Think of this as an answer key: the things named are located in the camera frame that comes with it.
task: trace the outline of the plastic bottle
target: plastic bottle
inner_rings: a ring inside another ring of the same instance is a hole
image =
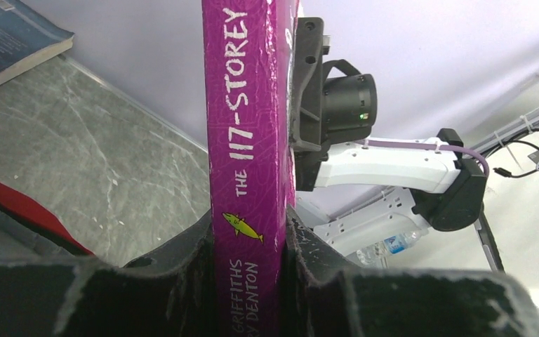
[[[428,230],[420,230],[388,237],[383,241],[379,241],[373,245],[358,250],[357,257],[363,265],[374,266],[377,261],[381,260],[382,258],[411,248],[421,237],[427,233]]]

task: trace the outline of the white robot arm segment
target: white robot arm segment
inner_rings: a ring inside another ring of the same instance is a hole
[[[415,206],[410,190],[390,187],[384,197],[348,216],[313,232],[343,256],[400,233],[427,229],[429,223],[412,212]]]
[[[438,138],[393,141],[447,144]],[[390,185],[439,194],[445,192],[458,177],[457,159],[451,151],[392,149],[356,143],[334,145],[329,150],[328,161],[321,163],[315,187]]]

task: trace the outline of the red fabric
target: red fabric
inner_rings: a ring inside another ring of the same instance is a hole
[[[68,242],[92,254],[86,247],[75,241],[71,234],[63,227],[57,217],[48,209],[35,202],[28,196],[21,194],[0,183],[0,205],[21,218],[62,237]]]

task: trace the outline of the gray marble surface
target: gray marble surface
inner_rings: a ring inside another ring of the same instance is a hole
[[[116,265],[209,208],[207,154],[62,58],[0,86],[0,181]]]

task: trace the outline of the black cable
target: black cable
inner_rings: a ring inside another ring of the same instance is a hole
[[[521,137],[521,136],[524,136],[528,134],[528,131],[522,131],[518,134],[516,134],[515,136],[511,137],[510,139],[508,140],[502,140],[501,143],[504,144],[504,145],[507,145],[507,144],[511,144],[511,143],[519,143],[519,144],[523,144],[523,145],[528,145],[529,147],[532,147],[534,149],[537,149],[539,151],[539,147],[532,144],[532,143],[529,143],[529,142],[526,142],[526,141],[523,141],[523,140],[517,140],[517,138]],[[493,153],[497,152],[498,150],[501,150],[503,147],[501,145],[498,145],[497,147],[494,147],[488,154],[487,154],[487,157],[488,156],[491,156]],[[497,173],[498,175],[500,176],[503,176],[503,177],[506,177],[506,178],[524,178],[524,177],[527,177],[533,173],[536,173],[539,171],[539,167],[532,170],[532,171],[529,171],[529,172],[526,172],[526,173],[523,173],[523,174],[520,174],[520,175],[517,175],[517,176],[514,176],[509,170],[505,169],[505,168],[502,168],[502,167],[498,167],[498,168],[494,168],[493,171],[495,171],[495,173]]]

